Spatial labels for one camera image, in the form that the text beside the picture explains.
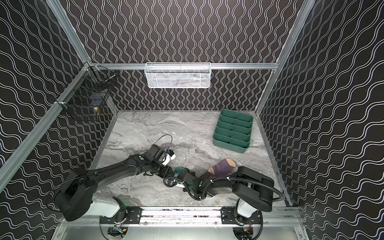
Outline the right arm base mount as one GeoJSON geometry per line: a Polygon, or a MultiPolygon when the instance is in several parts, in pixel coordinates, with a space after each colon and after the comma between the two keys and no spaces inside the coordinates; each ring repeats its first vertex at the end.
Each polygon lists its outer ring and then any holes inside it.
{"type": "Polygon", "coordinates": [[[222,207],[220,209],[220,217],[223,225],[249,225],[260,224],[262,213],[256,210],[250,217],[245,217],[237,212],[235,207],[222,207]]]}

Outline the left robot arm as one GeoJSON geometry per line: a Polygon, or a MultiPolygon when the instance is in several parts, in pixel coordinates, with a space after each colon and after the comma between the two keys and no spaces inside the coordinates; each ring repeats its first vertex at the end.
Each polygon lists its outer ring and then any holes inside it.
{"type": "Polygon", "coordinates": [[[123,209],[117,198],[100,198],[94,194],[100,189],[127,177],[140,174],[157,175],[161,178],[172,174],[168,163],[175,158],[172,150],[157,145],[143,154],[129,156],[119,163],[88,171],[73,171],[57,189],[53,190],[52,202],[66,221],[83,216],[112,218],[123,209]]]}

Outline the blue orange striped sock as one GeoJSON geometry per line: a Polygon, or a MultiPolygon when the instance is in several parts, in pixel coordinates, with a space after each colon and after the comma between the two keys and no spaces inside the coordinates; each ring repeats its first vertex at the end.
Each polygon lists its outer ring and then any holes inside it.
{"type": "Polygon", "coordinates": [[[185,170],[184,167],[176,167],[174,169],[174,177],[177,178],[185,170]]]}

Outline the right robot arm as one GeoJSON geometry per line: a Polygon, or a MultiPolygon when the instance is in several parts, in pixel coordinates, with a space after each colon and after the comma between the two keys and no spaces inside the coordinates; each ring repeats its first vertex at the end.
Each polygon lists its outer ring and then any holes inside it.
{"type": "Polygon", "coordinates": [[[243,218],[250,218],[257,210],[271,212],[273,203],[284,199],[284,195],[275,188],[273,179],[246,167],[239,167],[233,174],[220,177],[196,177],[195,174],[184,170],[176,175],[175,180],[165,182],[171,187],[182,185],[185,192],[196,201],[217,195],[234,194],[239,199],[237,214],[243,218]]]}

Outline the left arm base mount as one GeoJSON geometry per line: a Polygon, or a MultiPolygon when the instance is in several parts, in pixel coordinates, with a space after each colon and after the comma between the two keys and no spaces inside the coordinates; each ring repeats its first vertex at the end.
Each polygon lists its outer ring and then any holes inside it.
{"type": "Polygon", "coordinates": [[[114,225],[124,225],[124,224],[139,224],[142,216],[143,209],[140,207],[126,207],[121,208],[118,212],[111,218],[101,217],[101,224],[114,224],[114,225]]]}

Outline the purple striped sock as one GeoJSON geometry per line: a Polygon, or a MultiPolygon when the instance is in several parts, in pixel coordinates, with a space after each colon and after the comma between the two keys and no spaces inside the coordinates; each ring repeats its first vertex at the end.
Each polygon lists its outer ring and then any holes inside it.
{"type": "Polygon", "coordinates": [[[233,159],[227,158],[210,167],[200,178],[207,179],[209,177],[225,177],[228,176],[236,167],[236,162],[233,159]]]}

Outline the green compartment tray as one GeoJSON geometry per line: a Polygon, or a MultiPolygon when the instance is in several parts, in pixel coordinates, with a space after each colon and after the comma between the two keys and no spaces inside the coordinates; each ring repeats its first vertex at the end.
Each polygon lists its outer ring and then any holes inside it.
{"type": "Polygon", "coordinates": [[[223,109],[213,134],[213,145],[244,154],[251,144],[253,121],[249,114],[223,109]]]}

